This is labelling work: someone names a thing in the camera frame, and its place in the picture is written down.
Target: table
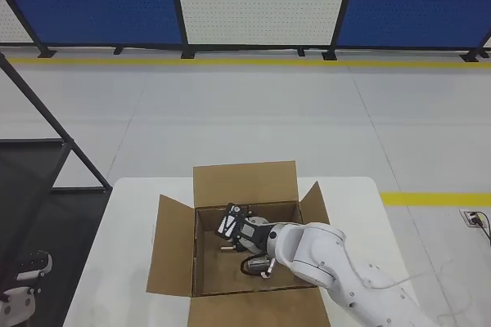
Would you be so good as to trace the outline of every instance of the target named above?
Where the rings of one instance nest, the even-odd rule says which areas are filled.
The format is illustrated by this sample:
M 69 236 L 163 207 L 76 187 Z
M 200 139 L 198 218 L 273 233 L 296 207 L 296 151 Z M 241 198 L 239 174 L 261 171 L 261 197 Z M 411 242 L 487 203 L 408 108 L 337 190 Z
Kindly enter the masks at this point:
M 374 181 L 300 177 L 300 198 L 315 181 L 353 260 L 371 261 L 396 280 L 408 277 Z M 64 326 L 187 326 L 190 298 L 146 293 L 160 194 L 192 206 L 192 178 L 116 182 Z M 411 284 L 403 287 L 416 300 Z M 321 291 L 331 326 L 359 326 Z

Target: floor outlet box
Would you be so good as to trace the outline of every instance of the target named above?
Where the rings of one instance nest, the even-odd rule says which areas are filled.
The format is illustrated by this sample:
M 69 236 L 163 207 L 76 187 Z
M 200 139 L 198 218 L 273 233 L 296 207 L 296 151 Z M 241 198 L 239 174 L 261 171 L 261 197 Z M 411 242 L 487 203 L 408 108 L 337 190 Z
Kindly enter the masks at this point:
M 483 227 L 487 228 L 488 223 L 481 217 L 480 214 L 476 213 L 476 211 L 468 210 L 468 209 L 460 209 L 460 215 L 462 219 L 466 223 L 466 225 L 470 228 L 480 228 L 478 224 L 475 224 L 471 219 L 474 217 L 479 218 L 482 221 Z

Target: floor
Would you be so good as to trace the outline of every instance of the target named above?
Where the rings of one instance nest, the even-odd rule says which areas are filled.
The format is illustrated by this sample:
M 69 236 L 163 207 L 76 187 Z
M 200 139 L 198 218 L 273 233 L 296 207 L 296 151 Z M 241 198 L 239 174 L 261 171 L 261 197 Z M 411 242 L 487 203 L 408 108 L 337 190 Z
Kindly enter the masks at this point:
M 445 54 L 339 54 L 341 60 L 375 56 L 460 60 Z M 295 159 L 300 176 L 368 176 L 381 191 L 491 192 L 491 70 L 16 68 L 111 183 L 121 177 L 190 177 L 196 165 Z M 55 136 L 0 72 L 0 138 Z M 94 180 L 73 159 L 57 184 Z M 481 231 L 465 226 L 459 208 L 386 209 L 408 270 L 424 274 L 412 283 L 426 314 L 447 326 L 491 327 L 491 253 Z M 491 219 L 491 208 L 473 209 Z

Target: open cardboard box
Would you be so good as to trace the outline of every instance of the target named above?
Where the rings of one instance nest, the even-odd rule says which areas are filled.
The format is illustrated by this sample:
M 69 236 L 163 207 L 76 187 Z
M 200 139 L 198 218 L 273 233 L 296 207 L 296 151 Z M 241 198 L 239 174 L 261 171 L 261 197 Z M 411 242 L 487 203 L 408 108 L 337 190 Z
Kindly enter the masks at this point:
M 276 265 L 270 279 L 240 272 L 251 253 L 223 253 L 214 231 L 228 203 L 270 222 L 329 223 L 318 183 L 299 202 L 295 162 L 193 169 L 195 207 L 160 196 L 147 292 L 191 297 L 188 325 L 329 326 L 318 288 Z

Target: yellow floor line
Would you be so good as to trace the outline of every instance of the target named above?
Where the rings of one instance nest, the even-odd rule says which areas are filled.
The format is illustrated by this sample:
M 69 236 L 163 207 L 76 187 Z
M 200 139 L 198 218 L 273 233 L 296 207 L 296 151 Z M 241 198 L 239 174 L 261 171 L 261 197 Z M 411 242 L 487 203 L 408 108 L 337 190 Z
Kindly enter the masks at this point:
M 491 193 L 381 192 L 387 206 L 491 207 Z
M 491 69 L 491 62 L 468 63 L 460 61 L 378 61 L 378 60 L 287 60 L 246 58 L 8 58 L 14 64 L 29 65 L 270 65 L 354 68 L 432 68 L 432 69 Z

